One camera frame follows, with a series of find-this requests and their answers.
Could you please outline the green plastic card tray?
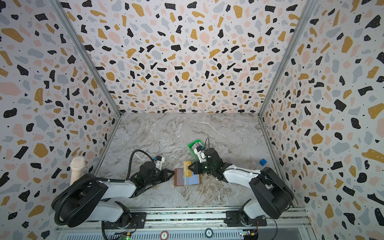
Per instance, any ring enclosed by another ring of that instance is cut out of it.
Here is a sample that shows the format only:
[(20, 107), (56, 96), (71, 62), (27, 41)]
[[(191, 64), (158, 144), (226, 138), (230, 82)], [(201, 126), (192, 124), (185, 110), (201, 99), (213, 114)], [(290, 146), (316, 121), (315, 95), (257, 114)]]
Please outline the green plastic card tray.
[(204, 143), (201, 140), (195, 140), (194, 142), (188, 144), (188, 147), (192, 153), (195, 153), (195, 149), (197, 149), (199, 146), (205, 148)]

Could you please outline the brown leather card holder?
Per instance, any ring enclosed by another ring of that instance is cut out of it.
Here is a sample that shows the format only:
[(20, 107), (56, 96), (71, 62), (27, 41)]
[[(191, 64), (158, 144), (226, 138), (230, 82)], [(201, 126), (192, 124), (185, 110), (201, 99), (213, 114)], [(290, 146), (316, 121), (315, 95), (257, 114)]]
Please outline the brown leather card holder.
[(200, 185), (200, 184), (201, 184), (200, 175), (191, 174), (190, 177), (185, 177), (183, 169), (175, 169), (175, 178), (174, 178), (175, 187), (193, 186), (193, 185)]

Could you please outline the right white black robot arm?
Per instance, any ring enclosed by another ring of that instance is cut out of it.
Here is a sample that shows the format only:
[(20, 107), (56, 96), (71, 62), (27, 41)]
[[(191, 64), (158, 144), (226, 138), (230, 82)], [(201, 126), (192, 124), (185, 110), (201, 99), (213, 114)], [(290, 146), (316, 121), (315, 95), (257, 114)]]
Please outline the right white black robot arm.
[(294, 194), (273, 169), (248, 170), (225, 163), (214, 148), (197, 146), (193, 152), (199, 159), (188, 166), (193, 174), (207, 174), (218, 181), (247, 187), (255, 195), (239, 210), (226, 212), (227, 226), (253, 227), (257, 223), (263, 224), (265, 217), (278, 219), (291, 207)]

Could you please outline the gold VIP credit card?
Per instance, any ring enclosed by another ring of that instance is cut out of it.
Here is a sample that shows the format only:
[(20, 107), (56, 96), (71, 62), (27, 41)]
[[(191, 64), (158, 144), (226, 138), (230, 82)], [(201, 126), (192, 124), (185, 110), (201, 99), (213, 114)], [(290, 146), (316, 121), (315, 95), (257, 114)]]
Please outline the gold VIP credit card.
[(183, 174), (184, 177), (189, 178), (192, 176), (191, 170), (189, 170), (189, 166), (191, 165), (191, 161), (184, 161), (183, 164)]

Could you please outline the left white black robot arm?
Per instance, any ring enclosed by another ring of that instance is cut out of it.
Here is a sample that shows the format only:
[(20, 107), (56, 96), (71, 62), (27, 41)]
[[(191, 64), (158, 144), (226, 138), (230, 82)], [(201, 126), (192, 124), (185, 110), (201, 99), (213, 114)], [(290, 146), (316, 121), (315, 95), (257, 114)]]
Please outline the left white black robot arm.
[(162, 162), (148, 161), (129, 179), (106, 179), (85, 174), (73, 182), (52, 202), (58, 226), (77, 227), (84, 222), (110, 222), (117, 228), (133, 224), (128, 207), (113, 198), (136, 198), (147, 190), (168, 182), (175, 171), (162, 169)]

